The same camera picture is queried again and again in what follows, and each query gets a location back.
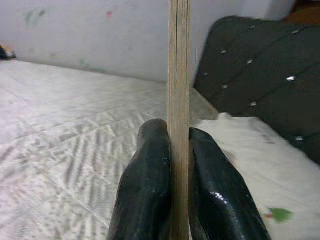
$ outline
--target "green leaf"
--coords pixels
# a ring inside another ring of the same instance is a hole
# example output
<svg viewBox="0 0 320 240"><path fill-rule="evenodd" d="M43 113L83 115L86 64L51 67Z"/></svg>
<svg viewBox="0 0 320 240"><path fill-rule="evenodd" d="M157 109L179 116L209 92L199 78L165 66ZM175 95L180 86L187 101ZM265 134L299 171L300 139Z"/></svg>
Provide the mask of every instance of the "green leaf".
<svg viewBox="0 0 320 240"><path fill-rule="evenodd" d="M287 220L289 220L292 215L293 215L293 212L291 211L288 211L284 208L269 208L269 210L271 211L272 213L272 218L278 223L278 224L281 224L281 223L284 223L286 222Z"/></svg>

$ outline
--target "wooden strip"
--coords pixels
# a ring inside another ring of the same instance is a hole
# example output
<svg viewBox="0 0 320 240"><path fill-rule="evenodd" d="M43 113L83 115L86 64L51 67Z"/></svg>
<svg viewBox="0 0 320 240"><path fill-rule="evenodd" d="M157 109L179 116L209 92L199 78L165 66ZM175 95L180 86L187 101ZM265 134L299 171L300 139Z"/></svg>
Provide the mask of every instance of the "wooden strip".
<svg viewBox="0 0 320 240"><path fill-rule="evenodd" d="M188 173L190 121L190 0L170 0L168 61L168 131L171 139L172 240L189 239Z"/></svg>

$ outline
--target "green paint spot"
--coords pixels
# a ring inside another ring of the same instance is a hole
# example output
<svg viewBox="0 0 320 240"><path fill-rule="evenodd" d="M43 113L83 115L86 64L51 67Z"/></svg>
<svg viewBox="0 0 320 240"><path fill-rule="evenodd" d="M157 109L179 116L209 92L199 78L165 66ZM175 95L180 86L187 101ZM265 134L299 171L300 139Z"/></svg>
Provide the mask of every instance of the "green paint spot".
<svg viewBox="0 0 320 240"><path fill-rule="evenodd" d="M278 224L281 224L281 223L288 221L293 215L293 212L288 211L284 208L269 208L269 210L272 213L272 218Z"/></svg>
<svg viewBox="0 0 320 240"><path fill-rule="evenodd" d="M82 68L84 68L87 71L98 72L98 73L103 73L103 74L107 73L107 71L105 69L103 69L102 67L91 66L83 58L79 60L79 64L81 65Z"/></svg>
<svg viewBox="0 0 320 240"><path fill-rule="evenodd" d="M42 10L41 12L39 12L39 17L42 17L45 14L46 14L46 10Z"/></svg>
<svg viewBox="0 0 320 240"><path fill-rule="evenodd" d="M49 8L33 9L26 14L25 22L28 26L35 27L38 25L40 19L43 18L43 16L49 13L50 11L51 10Z"/></svg>
<svg viewBox="0 0 320 240"><path fill-rule="evenodd" d="M30 23L30 20L31 20L31 17L32 15L34 14L34 11L29 11L27 14L26 14L26 17L25 17L25 22L26 24L29 24Z"/></svg>

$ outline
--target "dark gray cushion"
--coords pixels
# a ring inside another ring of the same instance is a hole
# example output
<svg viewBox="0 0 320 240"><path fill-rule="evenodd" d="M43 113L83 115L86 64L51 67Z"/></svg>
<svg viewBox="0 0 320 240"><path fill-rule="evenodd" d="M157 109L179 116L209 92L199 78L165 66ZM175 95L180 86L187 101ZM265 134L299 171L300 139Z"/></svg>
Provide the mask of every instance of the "dark gray cushion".
<svg viewBox="0 0 320 240"><path fill-rule="evenodd" d="M320 163L320 27L225 17L194 86L218 111L259 117Z"/></svg>

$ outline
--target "quilted mattress surface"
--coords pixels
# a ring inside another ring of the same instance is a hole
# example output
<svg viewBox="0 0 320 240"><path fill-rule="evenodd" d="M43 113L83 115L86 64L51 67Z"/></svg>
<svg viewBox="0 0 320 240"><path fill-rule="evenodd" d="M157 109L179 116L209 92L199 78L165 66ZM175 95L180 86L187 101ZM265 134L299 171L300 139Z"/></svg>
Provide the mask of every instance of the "quilted mattress surface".
<svg viewBox="0 0 320 240"><path fill-rule="evenodd" d="M0 62L0 239L105 240L140 126L165 84ZM217 112L191 92L192 122Z"/></svg>

